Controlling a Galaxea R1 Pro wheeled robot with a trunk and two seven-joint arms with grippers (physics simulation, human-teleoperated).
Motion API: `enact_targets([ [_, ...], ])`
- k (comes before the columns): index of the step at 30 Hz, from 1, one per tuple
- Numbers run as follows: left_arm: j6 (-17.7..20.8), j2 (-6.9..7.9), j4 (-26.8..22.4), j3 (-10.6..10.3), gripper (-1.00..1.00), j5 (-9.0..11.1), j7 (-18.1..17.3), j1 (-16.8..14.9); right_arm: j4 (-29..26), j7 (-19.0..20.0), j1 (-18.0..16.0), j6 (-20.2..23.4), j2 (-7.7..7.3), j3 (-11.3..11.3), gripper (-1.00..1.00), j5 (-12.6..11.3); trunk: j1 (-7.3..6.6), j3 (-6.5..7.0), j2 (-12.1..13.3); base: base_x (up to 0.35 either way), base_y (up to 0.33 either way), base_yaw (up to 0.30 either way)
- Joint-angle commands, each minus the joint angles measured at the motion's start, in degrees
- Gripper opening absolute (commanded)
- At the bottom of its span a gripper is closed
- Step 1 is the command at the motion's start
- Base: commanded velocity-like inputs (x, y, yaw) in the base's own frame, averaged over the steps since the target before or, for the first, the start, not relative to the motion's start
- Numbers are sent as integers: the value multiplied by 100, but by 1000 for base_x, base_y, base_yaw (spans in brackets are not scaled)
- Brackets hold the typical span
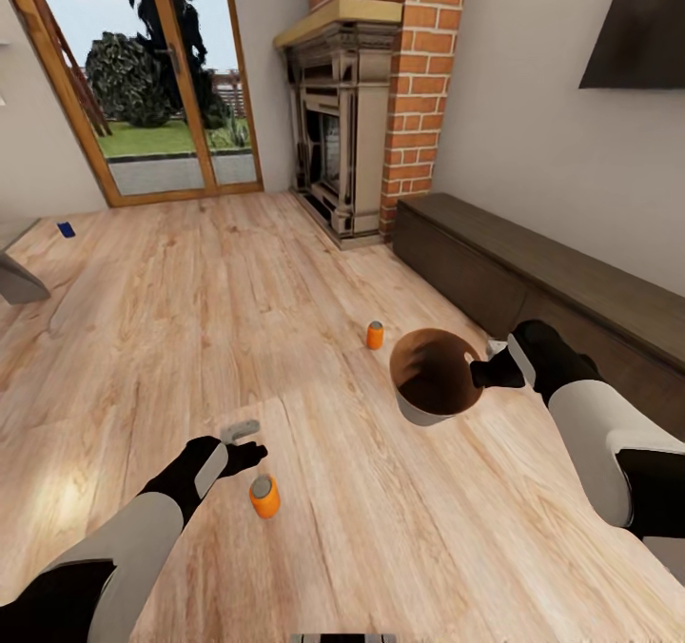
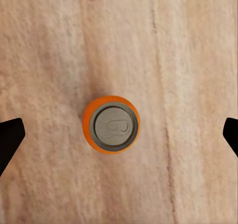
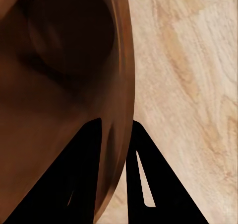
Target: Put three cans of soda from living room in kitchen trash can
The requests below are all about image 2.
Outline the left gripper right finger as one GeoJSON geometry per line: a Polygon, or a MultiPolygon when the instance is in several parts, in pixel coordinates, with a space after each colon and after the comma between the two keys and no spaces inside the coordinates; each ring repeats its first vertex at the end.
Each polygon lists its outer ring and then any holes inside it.
{"type": "Polygon", "coordinates": [[[238,119],[226,119],[223,136],[238,157],[238,119]]]}

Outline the can of soda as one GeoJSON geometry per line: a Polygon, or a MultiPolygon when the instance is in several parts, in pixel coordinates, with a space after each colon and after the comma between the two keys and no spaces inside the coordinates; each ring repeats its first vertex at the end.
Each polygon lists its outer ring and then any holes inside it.
{"type": "Polygon", "coordinates": [[[135,106],[115,95],[91,101],[84,110],[82,120],[86,141],[104,154],[117,154],[130,148],[141,128],[135,106]]]}

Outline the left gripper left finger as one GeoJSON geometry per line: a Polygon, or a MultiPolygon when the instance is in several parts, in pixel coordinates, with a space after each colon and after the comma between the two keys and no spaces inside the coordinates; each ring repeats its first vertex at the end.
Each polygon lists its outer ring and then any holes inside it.
{"type": "Polygon", "coordinates": [[[25,137],[21,118],[0,123],[0,176],[25,137]]]}

